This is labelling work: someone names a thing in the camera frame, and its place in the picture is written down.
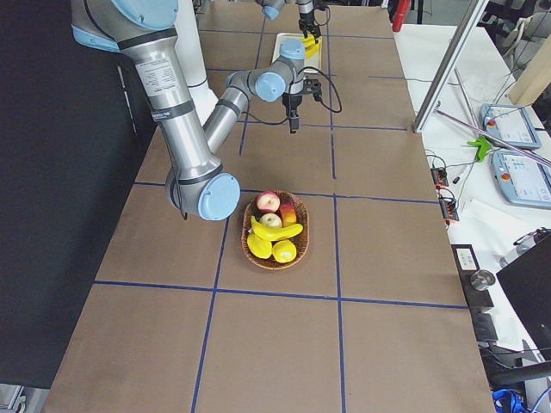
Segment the red cylinder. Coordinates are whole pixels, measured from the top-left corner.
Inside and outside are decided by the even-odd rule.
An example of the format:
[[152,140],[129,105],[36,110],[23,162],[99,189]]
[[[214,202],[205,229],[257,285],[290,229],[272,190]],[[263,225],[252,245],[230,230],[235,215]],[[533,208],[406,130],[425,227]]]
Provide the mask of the red cylinder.
[[399,0],[398,8],[393,18],[393,32],[398,33],[402,29],[402,24],[404,24],[411,3],[412,0]]

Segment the apple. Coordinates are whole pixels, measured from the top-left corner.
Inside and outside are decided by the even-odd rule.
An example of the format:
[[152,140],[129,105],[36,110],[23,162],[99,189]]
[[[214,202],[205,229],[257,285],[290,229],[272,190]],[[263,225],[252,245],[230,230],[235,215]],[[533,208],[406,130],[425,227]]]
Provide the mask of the apple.
[[272,191],[264,191],[257,197],[257,208],[262,213],[274,213],[280,203],[279,196]]
[[284,227],[296,224],[296,211],[294,210],[294,204],[291,200],[286,200],[281,203],[279,206],[279,214],[282,216]]
[[265,213],[258,222],[270,228],[281,228],[283,226],[282,219],[276,213]]

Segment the white table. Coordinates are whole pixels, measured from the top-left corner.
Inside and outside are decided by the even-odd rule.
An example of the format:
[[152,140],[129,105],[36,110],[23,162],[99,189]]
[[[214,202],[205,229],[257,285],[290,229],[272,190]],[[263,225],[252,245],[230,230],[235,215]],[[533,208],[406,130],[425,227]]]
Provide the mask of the white table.
[[[395,34],[413,108],[418,111],[453,37],[455,27],[404,25]],[[469,100],[478,113],[482,103],[495,102],[504,89],[514,82],[513,76],[483,28],[476,28],[459,59],[457,69],[467,89]],[[472,124],[467,106],[455,76],[449,80],[441,96],[440,109]],[[498,103],[511,104],[506,93]],[[542,124],[532,108],[527,108],[536,127]],[[467,145],[475,140],[473,132],[449,120],[433,115],[422,132],[424,147],[442,157],[448,165],[473,161],[476,148]],[[551,158],[551,139],[540,133],[542,148],[536,152]],[[494,274],[500,270],[498,259],[512,248],[512,243],[534,229],[551,226],[551,211],[513,206],[500,193],[490,167],[489,158],[474,165],[467,180],[456,185],[451,181],[463,171],[462,166],[448,168],[449,189],[459,196],[460,222],[449,227],[451,243],[470,243],[482,268]],[[518,320],[499,284],[490,287],[494,309],[490,311],[498,333],[498,345],[522,350],[522,340],[534,343]]]

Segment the green object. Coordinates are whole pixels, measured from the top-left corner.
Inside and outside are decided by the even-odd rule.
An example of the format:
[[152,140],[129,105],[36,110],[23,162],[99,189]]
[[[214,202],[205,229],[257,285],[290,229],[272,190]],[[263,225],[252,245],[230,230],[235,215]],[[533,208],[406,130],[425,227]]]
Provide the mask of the green object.
[[482,162],[488,151],[492,149],[492,144],[488,142],[486,136],[480,135],[476,140],[471,140],[467,142],[471,146],[478,146],[479,149],[476,151],[476,162]]

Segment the fruit basket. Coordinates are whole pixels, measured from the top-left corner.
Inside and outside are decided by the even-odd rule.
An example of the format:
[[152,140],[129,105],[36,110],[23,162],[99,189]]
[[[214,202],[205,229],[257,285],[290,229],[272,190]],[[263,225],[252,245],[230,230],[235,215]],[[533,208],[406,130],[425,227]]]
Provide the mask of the fruit basket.
[[296,212],[296,218],[297,223],[302,224],[304,227],[302,232],[295,237],[291,237],[289,240],[294,244],[296,247],[296,257],[291,262],[278,262],[274,259],[273,256],[270,256],[267,259],[259,258],[257,256],[254,256],[249,246],[247,245],[247,237],[249,236],[249,229],[251,228],[251,217],[254,216],[257,220],[259,220],[263,213],[257,208],[257,198],[254,199],[247,204],[247,207],[245,208],[245,213],[243,217],[243,227],[241,230],[241,246],[243,248],[243,252],[245,253],[245,256],[251,261],[253,264],[257,265],[261,268],[266,268],[270,270],[276,270],[276,269],[284,269],[289,268],[293,265],[295,265],[298,261],[302,259],[302,257],[306,254],[306,251],[308,250],[308,243],[309,243],[309,217],[308,217],[308,210],[306,209],[306,205],[294,194],[290,194],[289,192],[283,192],[283,191],[273,191],[279,196],[280,200],[283,202],[291,200],[294,204],[294,210]]

